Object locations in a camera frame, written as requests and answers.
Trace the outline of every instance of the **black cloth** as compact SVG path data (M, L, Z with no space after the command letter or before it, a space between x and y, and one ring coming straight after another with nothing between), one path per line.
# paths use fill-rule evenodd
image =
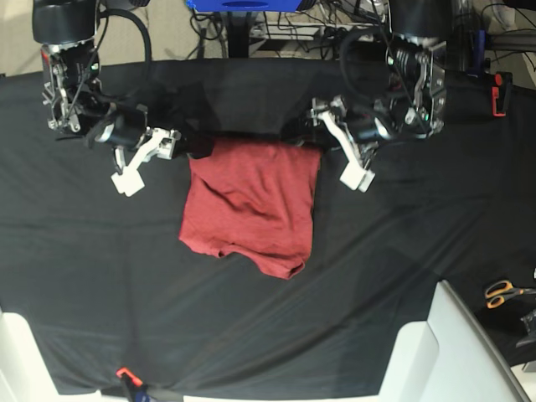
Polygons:
M106 88L124 90L139 71L105 69ZM383 69L365 73L364 88L384 83ZM278 132L311 96L343 89L336 64L293 59L161 62L153 79L210 131ZM28 319L65 394L117 385L122 365L191 395L377 394L397 332L426 319L444 278L510 364L535 359L536 347L516 351L513 327L481 309L499 276L533 284L536 98L516 89L508 116L494 119L489 83L447 83L444 131L382 149L367 193L338 181L342 153L322 159L311 259L281 281L177 240L185 159L144 165L146 188L124 198L110 149L55 142L45 128L39 75L0 80L0 306ZM530 302L510 302L515 322Z

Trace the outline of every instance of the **orange scissors handle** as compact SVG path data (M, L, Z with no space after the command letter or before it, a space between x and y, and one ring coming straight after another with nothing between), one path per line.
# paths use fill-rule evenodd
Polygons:
M493 285L489 286L484 293L486 297L486 306L487 308L497 308L504 304L506 301L513 299L516 296L523 294L534 294L536 289L525 288L520 289L514 287L511 281L499 281L495 282Z
M502 296L495 296L486 301L487 308L497 308L502 306L506 302L506 299Z
M486 292L484 293L484 296L487 299L491 299L492 297L502 295L503 293L507 291L511 291L513 289L513 285L511 281L499 281L495 282L493 285L489 286L486 289Z

